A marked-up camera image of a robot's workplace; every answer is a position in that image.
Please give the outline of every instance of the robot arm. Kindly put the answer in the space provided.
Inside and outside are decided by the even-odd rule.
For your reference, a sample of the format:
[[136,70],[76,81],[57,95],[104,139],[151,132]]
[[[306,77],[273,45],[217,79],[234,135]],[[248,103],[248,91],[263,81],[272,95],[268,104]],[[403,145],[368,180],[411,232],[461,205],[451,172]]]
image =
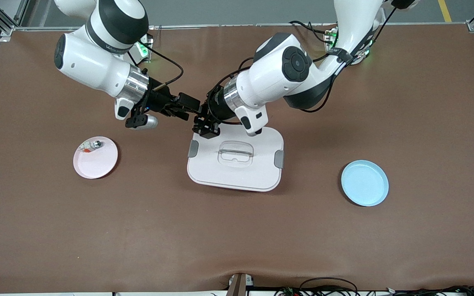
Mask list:
[[383,0],[335,0],[341,38],[318,67],[297,38],[275,34],[256,51],[250,69],[224,88],[224,99],[254,135],[268,122],[265,104],[284,97],[288,106],[308,109],[327,92],[331,81],[352,62],[359,50],[374,36],[376,15]]
[[399,9],[418,0],[335,0],[341,38],[321,65],[316,66],[292,34],[278,33],[257,50],[252,66],[216,86],[200,101],[169,88],[121,58],[147,33],[147,13],[139,0],[55,0],[67,15],[87,17],[84,26],[58,41],[54,62],[68,77],[113,96],[115,117],[131,129],[158,123],[148,110],[188,119],[196,114],[193,131],[202,137],[219,135],[218,124],[237,116],[248,135],[260,133],[268,122],[266,103],[283,97],[288,106],[308,109],[329,90],[335,77],[372,42],[383,2]]
[[138,0],[78,1],[81,11],[74,3],[56,0],[69,15],[83,17],[93,3],[94,8],[85,25],[60,37],[55,65],[77,82],[114,97],[115,116],[123,120],[146,92],[149,79],[120,55],[147,33],[147,13]]

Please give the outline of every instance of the brown table mat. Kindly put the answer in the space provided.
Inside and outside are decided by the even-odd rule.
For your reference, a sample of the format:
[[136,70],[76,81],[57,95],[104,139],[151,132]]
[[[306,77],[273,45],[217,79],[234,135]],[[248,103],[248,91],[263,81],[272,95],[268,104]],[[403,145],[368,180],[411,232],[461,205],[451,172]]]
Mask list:
[[[279,31],[323,54],[290,27],[164,30],[155,48],[186,71],[172,92],[203,100]],[[60,35],[14,32],[0,45],[0,293],[221,289],[235,272],[256,285],[317,276],[361,289],[474,284],[474,34],[465,25],[388,26],[320,112],[269,104],[286,150],[269,193],[192,182],[191,120],[125,129],[111,97],[58,72]],[[154,58],[149,73],[164,81],[177,69]],[[85,180],[73,153],[97,135],[116,141],[121,158],[109,176]],[[379,206],[354,206],[339,189],[357,159],[389,177]]]

